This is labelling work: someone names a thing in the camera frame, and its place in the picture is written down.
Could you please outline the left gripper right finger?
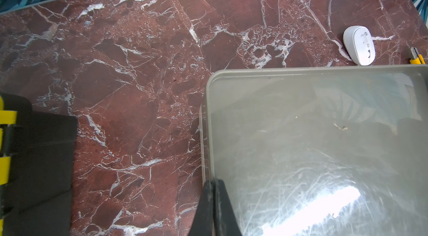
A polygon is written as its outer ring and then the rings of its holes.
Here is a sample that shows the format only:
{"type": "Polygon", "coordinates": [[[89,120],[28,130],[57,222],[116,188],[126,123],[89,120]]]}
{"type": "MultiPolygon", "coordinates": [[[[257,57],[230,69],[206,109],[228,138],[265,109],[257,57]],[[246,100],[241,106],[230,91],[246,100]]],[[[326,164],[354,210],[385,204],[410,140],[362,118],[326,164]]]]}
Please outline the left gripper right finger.
{"type": "Polygon", "coordinates": [[[216,236],[241,236],[223,180],[214,180],[214,231],[216,236]]]}

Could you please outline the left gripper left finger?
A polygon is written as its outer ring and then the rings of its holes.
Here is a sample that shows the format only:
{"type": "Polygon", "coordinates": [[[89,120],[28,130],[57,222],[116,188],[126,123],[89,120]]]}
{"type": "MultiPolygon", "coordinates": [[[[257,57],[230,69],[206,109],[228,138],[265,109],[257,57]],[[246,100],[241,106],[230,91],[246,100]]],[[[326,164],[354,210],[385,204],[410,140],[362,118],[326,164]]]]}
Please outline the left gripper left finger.
{"type": "Polygon", "coordinates": [[[214,224],[214,186],[212,181],[204,183],[195,217],[188,236],[211,236],[214,224]]]}

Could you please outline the grey drawer unit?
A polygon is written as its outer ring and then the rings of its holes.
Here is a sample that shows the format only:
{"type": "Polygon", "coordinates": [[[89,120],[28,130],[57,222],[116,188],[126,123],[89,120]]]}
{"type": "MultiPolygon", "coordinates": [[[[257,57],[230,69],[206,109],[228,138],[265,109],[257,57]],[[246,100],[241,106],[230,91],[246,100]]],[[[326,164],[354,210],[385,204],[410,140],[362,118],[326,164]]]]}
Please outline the grey drawer unit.
{"type": "Polygon", "coordinates": [[[427,66],[218,71],[200,122],[244,236],[428,233],[427,66]]]}

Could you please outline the white computer mouse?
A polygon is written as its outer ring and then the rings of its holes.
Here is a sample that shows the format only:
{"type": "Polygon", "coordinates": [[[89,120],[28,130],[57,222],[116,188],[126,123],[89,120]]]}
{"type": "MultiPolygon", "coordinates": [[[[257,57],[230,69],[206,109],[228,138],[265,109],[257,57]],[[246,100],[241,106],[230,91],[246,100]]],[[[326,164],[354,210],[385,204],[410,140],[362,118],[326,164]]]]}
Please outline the white computer mouse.
{"type": "Polygon", "coordinates": [[[361,25],[348,27],[343,33],[343,43],[351,60],[358,66],[374,62],[376,50],[368,28],[361,25]]]}

